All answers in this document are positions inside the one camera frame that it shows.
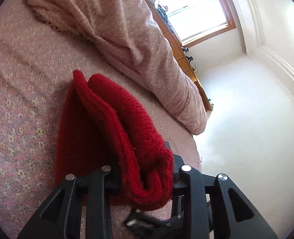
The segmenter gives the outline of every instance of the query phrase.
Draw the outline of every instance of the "wooden desk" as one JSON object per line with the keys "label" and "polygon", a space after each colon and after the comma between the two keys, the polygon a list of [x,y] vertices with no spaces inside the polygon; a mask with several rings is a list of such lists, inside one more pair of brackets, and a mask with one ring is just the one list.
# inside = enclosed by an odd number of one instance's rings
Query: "wooden desk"
{"label": "wooden desk", "polygon": [[185,75],[187,75],[197,86],[200,96],[202,98],[202,102],[205,106],[206,112],[211,111],[212,105],[210,104],[199,79],[197,78],[185,54],[183,53],[183,50],[181,49],[182,44],[180,40],[177,38],[177,36],[174,33],[170,31],[167,24],[165,23],[163,18],[160,16],[156,8],[152,5],[152,3],[149,0],[146,0],[146,2],[149,5],[149,8],[151,9],[155,22],[158,23],[164,37],[169,41],[170,47],[173,52],[173,56],[177,60],[178,65],[180,66],[182,71],[185,73]]}

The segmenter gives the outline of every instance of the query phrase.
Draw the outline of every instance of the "white floor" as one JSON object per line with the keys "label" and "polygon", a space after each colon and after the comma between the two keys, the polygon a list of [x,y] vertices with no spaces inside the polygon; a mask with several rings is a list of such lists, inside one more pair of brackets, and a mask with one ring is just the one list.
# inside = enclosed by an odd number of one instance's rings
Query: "white floor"
{"label": "white floor", "polygon": [[226,173],[284,238],[294,227],[294,100],[247,56],[198,77],[214,103],[194,136],[202,172]]}

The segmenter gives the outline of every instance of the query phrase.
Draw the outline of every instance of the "pink blanket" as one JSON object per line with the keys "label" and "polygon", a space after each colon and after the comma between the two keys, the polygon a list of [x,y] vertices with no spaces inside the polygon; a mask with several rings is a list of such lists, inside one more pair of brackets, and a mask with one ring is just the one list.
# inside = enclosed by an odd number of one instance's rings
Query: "pink blanket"
{"label": "pink blanket", "polygon": [[[103,74],[129,91],[169,141],[173,153],[200,169],[191,133],[152,93],[111,67],[90,42],[62,35],[39,22],[25,0],[5,0],[0,8],[0,225],[11,239],[55,188],[58,127],[74,69],[81,70],[86,79]],[[114,239],[131,238],[122,223],[130,209],[111,207]],[[152,214],[168,219],[170,210],[168,203]]]}
{"label": "pink blanket", "polygon": [[60,31],[92,41],[120,72],[156,95],[191,133],[206,113],[195,84],[179,68],[144,0],[27,0]]}

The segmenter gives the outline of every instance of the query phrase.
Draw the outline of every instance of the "red knitted hat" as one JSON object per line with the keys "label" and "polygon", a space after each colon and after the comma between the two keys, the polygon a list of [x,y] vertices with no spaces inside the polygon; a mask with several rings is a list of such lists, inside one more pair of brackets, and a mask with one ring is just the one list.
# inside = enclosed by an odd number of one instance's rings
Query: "red knitted hat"
{"label": "red knitted hat", "polygon": [[172,153],[143,106],[110,79],[95,74],[87,83],[75,70],[60,124],[56,183],[103,165],[120,169],[123,199],[133,207],[155,210],[169,200]]}

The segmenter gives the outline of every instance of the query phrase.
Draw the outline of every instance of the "silver pin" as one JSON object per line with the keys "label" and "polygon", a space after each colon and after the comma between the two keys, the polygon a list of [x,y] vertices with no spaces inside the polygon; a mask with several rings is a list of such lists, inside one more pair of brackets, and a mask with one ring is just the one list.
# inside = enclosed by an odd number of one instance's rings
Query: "silver pin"
{"label": "silver pin", "polygon": [[105,165],[102,167],[103,172],[109,172],[111,170],[111,167],[109,165]]}
{"label": "silver pin", "polygon": [[65,176],[65,179],[68,181],[72,181],[72,180],[74,180],[74,178],[75,178],[75,175],[72,173]]}
{"label": "silver pin", "polygon": [[225,181],[228,177],[227,177],[227,175],[225,175],[224,173],[220,173],[220,174],[218,175],[218,178],[219,178],[220,180],[222,180],[222,181]]}
{"label": "silver pin", "polygon": [[183,165],[181,169],[185,172],[190,172],[191,171],[191,166],[190,165]]}
{"label": "silver pin", "polygon": [[131,226],[134,225],[135,223],[137,223],[137,219],[133,219],[133,220],[127,222],[127,226],[128,226],[128,227],[131,227]]}

